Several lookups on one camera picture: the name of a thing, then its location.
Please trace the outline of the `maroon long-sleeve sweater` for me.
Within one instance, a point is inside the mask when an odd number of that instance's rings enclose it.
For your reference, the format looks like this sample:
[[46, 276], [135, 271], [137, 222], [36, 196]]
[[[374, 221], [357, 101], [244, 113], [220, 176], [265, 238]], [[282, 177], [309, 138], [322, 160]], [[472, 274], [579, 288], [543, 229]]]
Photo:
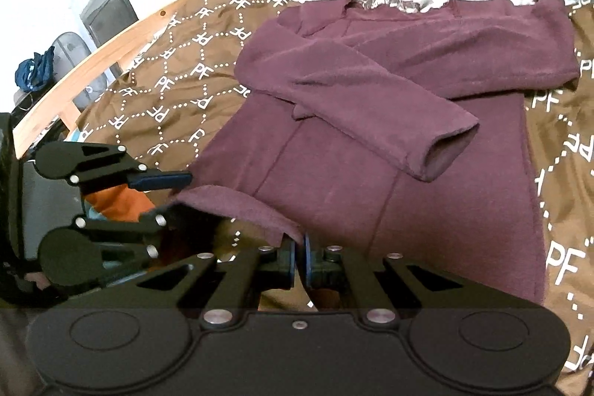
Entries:
[[175, 201], [254, 223], [273, 245], [398, 252], [541, 302], [525, 94], [578, 75], [563, 0], [291, 7], [239, 53], [249, 96]]

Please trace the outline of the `orange cloth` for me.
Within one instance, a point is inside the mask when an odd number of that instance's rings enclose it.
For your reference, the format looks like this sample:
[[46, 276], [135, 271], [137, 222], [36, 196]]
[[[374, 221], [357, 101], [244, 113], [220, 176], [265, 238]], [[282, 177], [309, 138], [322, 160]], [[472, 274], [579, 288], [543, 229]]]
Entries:
[[155, 208], [143, 192], [127, 185], [100, 190], [86, 195], [85, 200], [109, 220], [121, 222], [137, 222], [142, 214]]

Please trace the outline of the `blue crumpled cloth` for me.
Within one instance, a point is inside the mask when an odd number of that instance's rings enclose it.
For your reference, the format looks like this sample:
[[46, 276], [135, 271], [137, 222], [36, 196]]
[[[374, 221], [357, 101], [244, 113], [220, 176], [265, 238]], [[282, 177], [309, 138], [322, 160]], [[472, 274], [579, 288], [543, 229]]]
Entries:
[[42, 91], [52, 80], [53, 60], [53, 45], [43, 54], [36, 52], [32, 58], [23, 60], [15, 71], [16, 85], [24, 92]]

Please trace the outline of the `brown patterned PF duvet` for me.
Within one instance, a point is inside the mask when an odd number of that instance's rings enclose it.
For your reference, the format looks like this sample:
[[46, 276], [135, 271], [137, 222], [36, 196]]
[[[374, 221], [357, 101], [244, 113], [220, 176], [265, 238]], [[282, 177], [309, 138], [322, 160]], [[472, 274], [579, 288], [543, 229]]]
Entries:
[[[296, 6], [188, 0], [134, 66], [84, 111], [82, 135], [92, 143], [122, 144], [152, 168], [190, 170], [249, 96], [235, 76], [248, 39]], [[242, 220], [239, 226], [243, 241], [267, 241], [260, 226]]]

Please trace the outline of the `dark wall panel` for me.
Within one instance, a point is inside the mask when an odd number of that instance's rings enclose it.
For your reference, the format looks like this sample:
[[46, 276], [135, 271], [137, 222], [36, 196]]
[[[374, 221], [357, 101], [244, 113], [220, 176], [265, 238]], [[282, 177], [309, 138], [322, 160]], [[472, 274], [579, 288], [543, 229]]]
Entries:
[[89, 0], [79, 17], [97, 47], [139, 20], [130, 0]]

